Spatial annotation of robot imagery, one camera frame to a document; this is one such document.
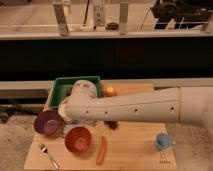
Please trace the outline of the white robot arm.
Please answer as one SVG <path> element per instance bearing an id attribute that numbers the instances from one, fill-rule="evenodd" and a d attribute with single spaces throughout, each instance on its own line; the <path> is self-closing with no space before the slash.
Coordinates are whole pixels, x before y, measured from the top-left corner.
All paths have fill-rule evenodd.
<path id="1" fill-rule="evenodd" d="M 174 87 L 114 97 L 78 80 L 59 113 L 67 120 L 181 123 L 213 129 L 213 87 Z"/>

